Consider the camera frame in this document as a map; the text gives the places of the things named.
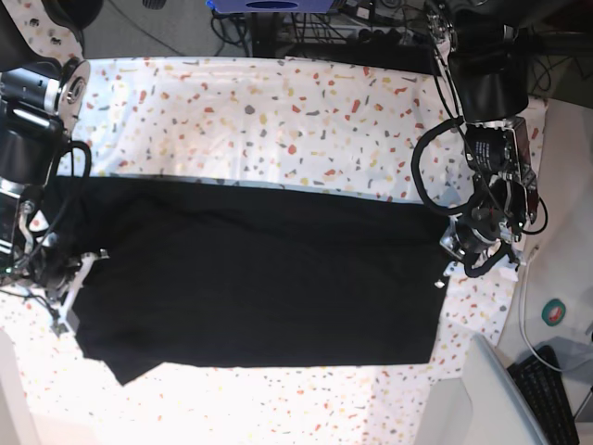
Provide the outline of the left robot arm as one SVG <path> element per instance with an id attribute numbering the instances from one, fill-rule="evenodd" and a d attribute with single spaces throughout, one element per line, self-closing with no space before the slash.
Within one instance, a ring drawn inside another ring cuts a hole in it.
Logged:
<path id="1" fill-rule="evenodd" d="M 532 56 L 589 57 L 591 32 L 530 32 L 564 7 L 563 1 L 428 1 L 424 7 L 435 81 L 445 80 L 452 99 L 448 119 L 421 136 L 411 173 L 422 203 L 447 216 L 440 244 L 469 278 L 489 273 L 503 260 L 518 266 L 514 249 L 533 235 L 537 213 L 547 207 L 537 190 L 530 139 L 522 112 L 529 103 Z M 456 207 L 435 203 L 420 168 L 428 145 L 455 130 L 473 171 L 473 194 Z"/>

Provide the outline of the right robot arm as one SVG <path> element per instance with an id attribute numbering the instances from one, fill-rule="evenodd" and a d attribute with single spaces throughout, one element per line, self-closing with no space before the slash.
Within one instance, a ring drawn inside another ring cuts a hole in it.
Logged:
<path id="1" fill-rule="evenodd" d="M 93 264 L 106 252 L 71 254 L 59 226 L 88 181 L 92 152 L 72 138 L 91 67 L 83 31 L 100 1 L 4 1 L 1 4 L 1 285 L 37 300 L 56 335 L 73 332 L 71 308 Z M 46 228 L 36 229 L 45 189 L 64 156 L 83 156 L 82 173 Z"/>

